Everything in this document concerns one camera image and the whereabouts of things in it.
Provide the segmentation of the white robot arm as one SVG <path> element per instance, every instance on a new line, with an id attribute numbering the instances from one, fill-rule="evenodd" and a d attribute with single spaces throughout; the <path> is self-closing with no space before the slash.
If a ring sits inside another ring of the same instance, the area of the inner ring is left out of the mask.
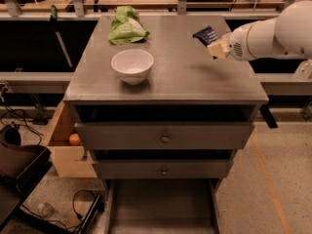
<path id="1" fill-rule="evenodd" d="M 312 59 L 312 1 L 293 3 L 276 18 L 244 24 L 208 50 L 217 59 Z"/>

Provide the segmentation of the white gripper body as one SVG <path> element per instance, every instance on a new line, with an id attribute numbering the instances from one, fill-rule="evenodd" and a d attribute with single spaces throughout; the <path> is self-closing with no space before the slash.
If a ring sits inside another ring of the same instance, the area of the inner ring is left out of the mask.
<path id="1" fill-rule="evenodd" d="M 228 38 L 230 55 L 236 60 L 251 60 L 253 58 L 248 47 L 248 35 L 251 27 L 252 25 L 247 23 L 230 33 Z"/>

